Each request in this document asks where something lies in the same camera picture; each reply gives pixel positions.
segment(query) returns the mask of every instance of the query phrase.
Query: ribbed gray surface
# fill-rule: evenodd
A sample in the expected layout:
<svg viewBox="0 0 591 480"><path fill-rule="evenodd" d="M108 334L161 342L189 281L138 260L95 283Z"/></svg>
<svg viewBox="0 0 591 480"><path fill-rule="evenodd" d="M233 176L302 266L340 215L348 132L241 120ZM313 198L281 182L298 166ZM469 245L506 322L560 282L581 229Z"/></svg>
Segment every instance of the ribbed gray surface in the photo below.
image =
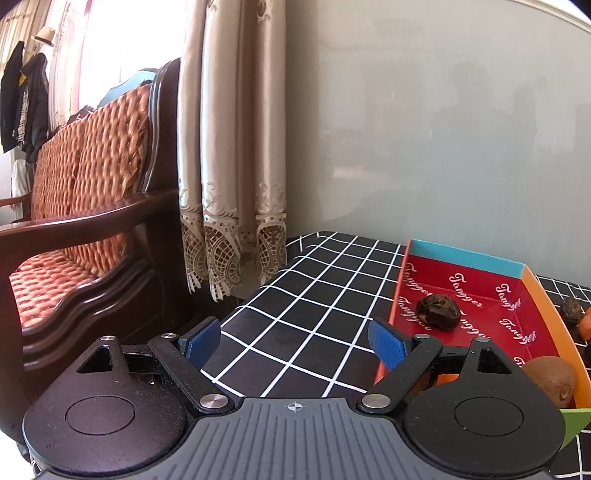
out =
<svg viewBox="0 0 591 480"><path fill-rule="evenodd" d="M200 420L170 457L134 480L451 480L417 457L394 425L354 413L342 398L249 398ZM43 480L58 476L44 474ZM532 477L548 478L545 474Z"/></svg>

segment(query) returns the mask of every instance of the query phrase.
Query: table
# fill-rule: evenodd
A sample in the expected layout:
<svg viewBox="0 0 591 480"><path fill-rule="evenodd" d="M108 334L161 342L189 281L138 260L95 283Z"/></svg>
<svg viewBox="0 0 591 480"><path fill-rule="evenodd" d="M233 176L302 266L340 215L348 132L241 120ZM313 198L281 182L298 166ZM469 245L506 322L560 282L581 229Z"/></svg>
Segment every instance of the table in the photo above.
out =
<svg viewBox="0 0 591 480"><path fill-rule="evenodd" d="M339 232L289 240L287 266L222 322L204 374L234 397L357 399L379 363L368 322L388 318L404 251ZM554 305L570 296L591 306L591 289L538 278ZM586 343L571 335L582 352ZM552 472L591 480L591 429L560 452Z"/></svg>

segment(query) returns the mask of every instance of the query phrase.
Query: jacket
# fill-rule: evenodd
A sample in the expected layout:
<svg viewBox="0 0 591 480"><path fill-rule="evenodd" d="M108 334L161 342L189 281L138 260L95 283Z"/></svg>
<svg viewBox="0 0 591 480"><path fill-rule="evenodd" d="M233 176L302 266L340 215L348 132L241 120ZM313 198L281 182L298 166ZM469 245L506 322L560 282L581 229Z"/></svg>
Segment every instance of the jacket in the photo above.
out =
<svg viewBox="0 0 591 480"><path fill-rule="evenodd" d="M49 85L46 74L47 58L43 53L34 55L23 65L21 72L27 77L28 111L22 149L27 163L37 162L41 146L47 141L49 129Z"/></svg>
<svg viewBox="0 0 591 480"><path fill-rule="evenodd" d="M14 116L17 113L18 80L21 77L22 52L25 43L20 41L12 51L0 80L0 141L4 153L17 146L14 136Z"/></svg>

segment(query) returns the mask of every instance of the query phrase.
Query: lace curtain trim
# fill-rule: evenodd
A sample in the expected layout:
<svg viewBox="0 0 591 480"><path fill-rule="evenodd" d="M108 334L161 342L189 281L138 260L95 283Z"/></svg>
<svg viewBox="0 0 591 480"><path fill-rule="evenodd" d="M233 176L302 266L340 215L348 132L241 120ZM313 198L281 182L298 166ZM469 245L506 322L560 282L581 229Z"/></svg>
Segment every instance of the lace curtain trim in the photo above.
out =
<svg viewBox="0 0 591 480"><path fill-rule="evenodd" d="M254 258L261 284L285 265L285 187L260 184L256 200L256 233L241 229L236 209L222 204L212 183L206 205L181 210L183 246L190 291L209 280L218 301L242 281L242 270Z"/></svg>

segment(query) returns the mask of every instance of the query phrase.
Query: beige curtain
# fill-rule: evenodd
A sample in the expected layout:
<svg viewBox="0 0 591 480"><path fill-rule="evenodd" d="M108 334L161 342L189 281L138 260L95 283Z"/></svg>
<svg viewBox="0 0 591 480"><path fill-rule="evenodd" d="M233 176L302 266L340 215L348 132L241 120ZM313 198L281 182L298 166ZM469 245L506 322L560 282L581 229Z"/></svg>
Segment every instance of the beige curtain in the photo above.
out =
<svg viewBox="0 0 591 480"><path fill-rule="evenodd" d="M51 130L64 125L80 109L80 60L91 3L92 0L66 0L56 28L49 75Z"/></svg>
<svg viewBox="0 0 591 480"><path fill-rule="evenodd" d="M215 300L285 263L285 1L188 4L179 204L189 287Z"/></svg>

